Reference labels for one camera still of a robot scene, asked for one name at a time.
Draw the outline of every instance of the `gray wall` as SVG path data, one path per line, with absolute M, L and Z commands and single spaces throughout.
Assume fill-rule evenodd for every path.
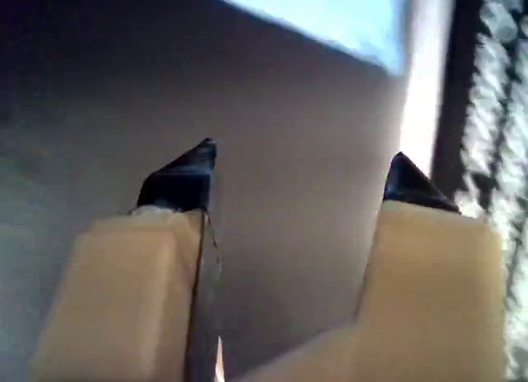
M 406 78 L 215 0 L 9 1 L 2 380 L 23 379 L 74 235 L 205 136 L 228 375 L 351 320 Z

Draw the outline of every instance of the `black cutting tip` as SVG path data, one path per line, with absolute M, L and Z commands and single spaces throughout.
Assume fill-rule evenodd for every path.
M 146 178 L 137 206 L 156 205 L 180 211 L 207 210 L 215 161 L 214 140 L 202 140 Z
M 459 208 L 433 186 L 427 176 L 404 153 L 397 153 L 390 163 L 384 200 L 399 200 L 459 213 Z

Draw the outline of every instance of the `textured fabric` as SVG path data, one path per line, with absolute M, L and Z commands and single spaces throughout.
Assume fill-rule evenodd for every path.
M 502 236 L 510 380 L 528 378 L 527 3 L 459 0 L 433 175 Z

